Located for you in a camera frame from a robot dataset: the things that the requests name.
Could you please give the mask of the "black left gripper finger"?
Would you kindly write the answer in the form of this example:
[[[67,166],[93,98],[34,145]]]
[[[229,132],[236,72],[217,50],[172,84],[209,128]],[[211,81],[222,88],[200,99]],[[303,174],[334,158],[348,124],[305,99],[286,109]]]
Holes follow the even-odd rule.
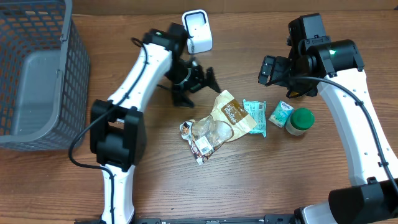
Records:
[[[194,102],[182,91],[172,90],[172,101],[176,107],[193,108]]]
[[[217,93],[221,93],[221,89],[216,81],[213,67],[206,69],[206,85]]]

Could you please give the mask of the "brown snack bag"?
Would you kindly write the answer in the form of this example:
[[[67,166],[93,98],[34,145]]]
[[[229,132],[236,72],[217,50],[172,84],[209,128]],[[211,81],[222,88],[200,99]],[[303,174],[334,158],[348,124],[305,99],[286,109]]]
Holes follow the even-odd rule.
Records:
[[[216,97],[210,115],[199,121],[183,122],[180,132],[201,166],[224,143],[239,139],[256,126],[252,116],[225,90]]]

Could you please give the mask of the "teal snack packet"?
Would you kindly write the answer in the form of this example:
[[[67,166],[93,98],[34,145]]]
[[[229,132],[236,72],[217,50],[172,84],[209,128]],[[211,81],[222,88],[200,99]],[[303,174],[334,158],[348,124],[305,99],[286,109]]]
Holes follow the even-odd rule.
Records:
[[[248,101],[243,99],[243,107],[257,123],[249,134],[261,134],[265,138],[267,136],[266,101]]]

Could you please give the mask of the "teal tissue pack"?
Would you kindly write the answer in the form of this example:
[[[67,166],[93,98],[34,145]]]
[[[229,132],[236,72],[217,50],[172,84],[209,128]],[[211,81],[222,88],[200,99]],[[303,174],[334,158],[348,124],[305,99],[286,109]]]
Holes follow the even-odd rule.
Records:
[[[274,123],[276,126],[283,128],[293,111],[294,108],[292,106],[284,101],[279,101],[275,110],[270,115],[269,121]]]

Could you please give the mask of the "green lid jar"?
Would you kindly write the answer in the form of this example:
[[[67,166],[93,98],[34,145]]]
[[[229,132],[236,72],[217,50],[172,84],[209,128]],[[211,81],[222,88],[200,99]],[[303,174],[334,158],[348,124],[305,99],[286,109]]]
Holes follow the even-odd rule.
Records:
[[[290,134],[299,136],[310,129],[314,122],[315,116],[312,111],[306,108],[299,108],[289,116],[285,128]]]

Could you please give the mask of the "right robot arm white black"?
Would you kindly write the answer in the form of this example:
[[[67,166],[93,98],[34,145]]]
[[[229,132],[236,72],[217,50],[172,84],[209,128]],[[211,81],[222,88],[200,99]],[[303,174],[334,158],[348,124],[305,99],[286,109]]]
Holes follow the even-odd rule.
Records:
[[[335,121],[349,167],[347,188],[296,209],[285,223],[372,223],[397,217],[397,157],[371,102],[364,62],[352,40],[332,41],[319,14],[289,24],[288,57],[266,56],[258,81],[289,98],[321,96]]]

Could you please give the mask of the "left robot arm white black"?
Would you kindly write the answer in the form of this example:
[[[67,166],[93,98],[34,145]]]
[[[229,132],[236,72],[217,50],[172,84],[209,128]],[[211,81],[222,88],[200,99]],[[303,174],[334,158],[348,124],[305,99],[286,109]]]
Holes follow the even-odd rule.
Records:
[[[137,42],[139,57],[122,85],[106,101],[96,100],[91,107],[90,150],[104,177],[100,223],[134,221],[134,169],[147,143],[144,112],[159,80],[170,80],[172,103],[179,107],[194,106],[187,92],[206,86],[221,91],[212,68],[204,70],[193,59],[181,58],[190,38],[187,28],[176,23],[166,32],[151,29],[145,33]]]

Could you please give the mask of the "white barcode scanner stand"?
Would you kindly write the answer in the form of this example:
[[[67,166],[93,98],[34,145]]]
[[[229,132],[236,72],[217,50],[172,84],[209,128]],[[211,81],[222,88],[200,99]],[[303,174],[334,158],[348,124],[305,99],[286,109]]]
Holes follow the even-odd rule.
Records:
[[[188,34],[187,49],[189,54],[210,51],[213,48],[213,37],[208,14],[202,9],[184,12],[182,23]]]

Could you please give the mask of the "dark grey plastic basket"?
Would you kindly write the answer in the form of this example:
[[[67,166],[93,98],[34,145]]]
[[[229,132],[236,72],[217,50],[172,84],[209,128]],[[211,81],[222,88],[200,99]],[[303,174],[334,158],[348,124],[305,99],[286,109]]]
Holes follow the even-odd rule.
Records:
[[[90,58],[69,0],[1,1],[1,147],[67,149],[85,127]]]

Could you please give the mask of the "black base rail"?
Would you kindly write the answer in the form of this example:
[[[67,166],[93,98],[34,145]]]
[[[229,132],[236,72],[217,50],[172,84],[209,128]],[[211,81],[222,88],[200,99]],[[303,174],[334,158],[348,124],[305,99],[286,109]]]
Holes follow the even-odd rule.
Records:
[[[186,219],[160,219],[160,218],[135,218],[128,224],[304,224],[305,222],[296,214],[272,214],[264,217],[239,217],[239,218],[186,218]]]

